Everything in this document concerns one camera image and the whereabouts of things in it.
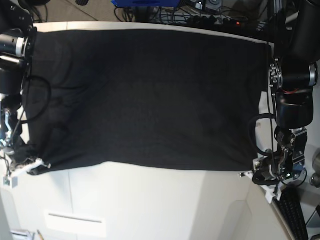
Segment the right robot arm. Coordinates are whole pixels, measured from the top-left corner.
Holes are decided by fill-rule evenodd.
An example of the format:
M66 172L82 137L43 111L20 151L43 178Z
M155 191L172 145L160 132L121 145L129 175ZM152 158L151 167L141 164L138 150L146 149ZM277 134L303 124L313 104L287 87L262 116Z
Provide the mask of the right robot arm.
M28 173L45 163L32 145L22 139L22 126L40 118L47 110L52 90L43 77L32 75L32 60L38 30L24 0L0 2L0 150L5 161L5 180ZM41 111L23 120L18 114L26 109L23 90L29 91L32 82L39 81L47 89Z

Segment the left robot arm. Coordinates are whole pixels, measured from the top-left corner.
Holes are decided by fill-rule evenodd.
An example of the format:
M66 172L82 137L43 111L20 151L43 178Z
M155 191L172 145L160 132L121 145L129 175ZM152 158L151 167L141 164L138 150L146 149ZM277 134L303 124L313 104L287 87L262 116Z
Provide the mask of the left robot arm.
M267 113L248 123L252 138L258 120L268 119L271 149L257 152L252 181L258 186L287 185L307 172L306 127L314 118L313 90L320 69L320 3L301 0L292 30L286 26L284 11L274 16L274 55L267 56Z

